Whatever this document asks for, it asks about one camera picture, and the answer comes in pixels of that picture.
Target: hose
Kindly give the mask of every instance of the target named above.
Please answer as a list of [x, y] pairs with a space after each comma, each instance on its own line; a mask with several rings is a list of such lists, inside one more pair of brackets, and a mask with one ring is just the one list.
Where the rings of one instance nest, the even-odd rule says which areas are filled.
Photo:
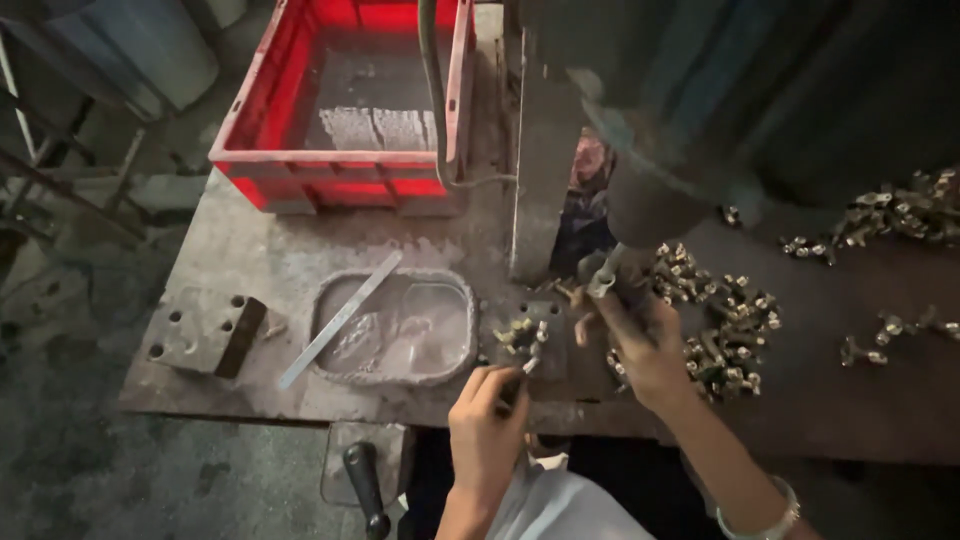
[[450, 172], [454, 163], [446, 161], [446, 96], [441, 81], [440, 55], [437, 52], [437, 0], [418, 0], [417, 36], [420, 39], [420, 58], [423, 71], [430, 86], [430, 105], [437, 131], [437, 178], [444, 189], [472, 189], [478, 185], [494, 182], [516, 182], [516, 175], [494, 174], [470, 182], [455, 182]]

